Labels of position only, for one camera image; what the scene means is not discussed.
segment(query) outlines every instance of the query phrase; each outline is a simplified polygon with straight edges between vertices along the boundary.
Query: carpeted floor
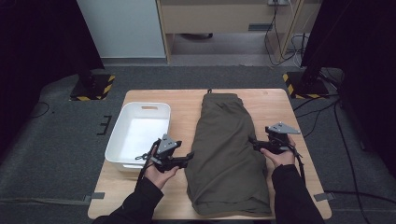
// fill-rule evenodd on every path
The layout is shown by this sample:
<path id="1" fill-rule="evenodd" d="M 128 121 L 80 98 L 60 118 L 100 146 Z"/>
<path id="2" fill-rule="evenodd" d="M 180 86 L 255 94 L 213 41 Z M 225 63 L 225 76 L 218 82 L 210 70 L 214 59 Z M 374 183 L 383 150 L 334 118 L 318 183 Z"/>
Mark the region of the carpeted floor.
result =
<path id="1" fill-rule="evenodd" d="M 134 66 L 107 67 L 115 75 L 105 100 L 69 101 L 78 77 L 71 76 L 43 89 L 40 103 L 16 138 L 11 153 L 0 167 L 0 198 L 63 199 L 80 202 L 94 191 L 104 160 L 106 144 L 128 90 L 151 89 L 286 89 L 282 75 L 296 67 L 267 66 Z M 341 134 L 346 138 L 359 190 L 396 200 L 396 180 L 374 152 L 360 149 L 349 118 L 339 105 L 312 113 L 337 100 L 314 100 L 295 114 L 310 150 L 323 188 L 354 191 L 354 183 Z M 307 100 L 290 99 L 293 108 Z M 106 135 L 100 124 L 112 116 Z M 332 217 L 326 223 L 364 223 L 355 195 L 335 193 L 330 201 Z M 371 197 L 361 198 L 371 223 L 396 220 L 396 204 Z M 0 223 L 91 223 L 88 205 L 48 203 L 0 203 Z"/>

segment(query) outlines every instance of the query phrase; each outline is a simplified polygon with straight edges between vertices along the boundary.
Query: dark green pants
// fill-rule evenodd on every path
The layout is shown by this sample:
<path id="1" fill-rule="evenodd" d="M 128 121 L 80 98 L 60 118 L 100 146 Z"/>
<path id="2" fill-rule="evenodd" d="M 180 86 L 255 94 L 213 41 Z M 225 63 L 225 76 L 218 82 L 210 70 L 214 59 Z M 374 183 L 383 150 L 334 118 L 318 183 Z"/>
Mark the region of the dark green pants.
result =
<path id="1" fill-rule="evenodd" d="M 232 93 L 204 96 L 185 169 L 187 193 L 200 215 L 246 211 L 271 213 L 264 156 L 253 150 L 251 116 Z"/>

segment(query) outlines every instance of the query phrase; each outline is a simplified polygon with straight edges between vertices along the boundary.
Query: clothing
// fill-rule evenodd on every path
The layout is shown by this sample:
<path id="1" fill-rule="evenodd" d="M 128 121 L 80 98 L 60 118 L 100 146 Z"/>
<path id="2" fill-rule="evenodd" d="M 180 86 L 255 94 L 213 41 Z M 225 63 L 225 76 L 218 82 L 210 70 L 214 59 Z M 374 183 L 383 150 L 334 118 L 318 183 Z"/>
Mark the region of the clothing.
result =
<path id="1" fill-rule="evenodd" d="M 276 224 L 324 223 L 294 165 L 280 165 L 272 175 Z"/>
<path id="2" fill-rule="evenodd" d="M 108 217 L 97 218 L 92 224 L 149 224 L 154 208 L 162 197 L 161 190 L 144 177 L 139 187 L 124 200 L 121 207 Z"/>
<path id="3" fill-rule="evenodd" d="M 199 215 L 244 211 L 271 214 L 265 157 L 253 150 L 251 116 L 233 93 L 204 96 L 185 169 L 187 194 Z"/>
<path id="4" fill-rule="evenodd" d="M 324 223 L 294 165 L 276 167 L 272 178 L 276 190 L 277 224 Z M 143 178 L 139 188 L 123 202 L 124 209 L 120 207 L 108 217 L 97 218 L 92 224 L 150 223 L 154 208 L 162 196 L 154 184 Z"/>

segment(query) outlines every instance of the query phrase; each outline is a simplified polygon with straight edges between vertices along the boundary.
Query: plastic bin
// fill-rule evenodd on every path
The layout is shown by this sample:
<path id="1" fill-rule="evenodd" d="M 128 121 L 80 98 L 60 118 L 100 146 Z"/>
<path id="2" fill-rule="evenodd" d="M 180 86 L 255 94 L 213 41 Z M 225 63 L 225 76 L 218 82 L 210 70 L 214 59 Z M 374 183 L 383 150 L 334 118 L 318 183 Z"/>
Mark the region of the plastic bin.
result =
<path id="1" fill-rule="evenodd" d="M 132 102 L 125 105 L 107 144 L 105 158 L 118 170 L 138 172 L 146 161 L 136 157 L 168 133 L 171 108 L 163 103 Z"/>

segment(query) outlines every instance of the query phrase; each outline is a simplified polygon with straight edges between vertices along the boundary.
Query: person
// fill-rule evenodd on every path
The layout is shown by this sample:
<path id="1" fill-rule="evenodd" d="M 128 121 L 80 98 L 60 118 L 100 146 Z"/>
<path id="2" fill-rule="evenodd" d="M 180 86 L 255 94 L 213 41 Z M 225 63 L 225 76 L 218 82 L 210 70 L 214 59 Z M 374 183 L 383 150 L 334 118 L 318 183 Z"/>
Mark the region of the person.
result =
<path id="1" fill-rule="evenodd" d="M 279 155 L 262 148 L 262 154 L 270 159 L 275 170 L 272 174 L 275 196 L 276 224 L 319 224 L 324 223 L 319 210 L 315 207 L 304 181 L 295 167 L 295 158 L 291 151 Z M 154 208 L 163 197 L 161 189 L 173 177 L 179 167 L 164 173 L 150 165 L 134 193 L 129 195 L 122 206 L 109 216 L 97 218 L 92 224 L 146 224 L 150 223 Z"/>

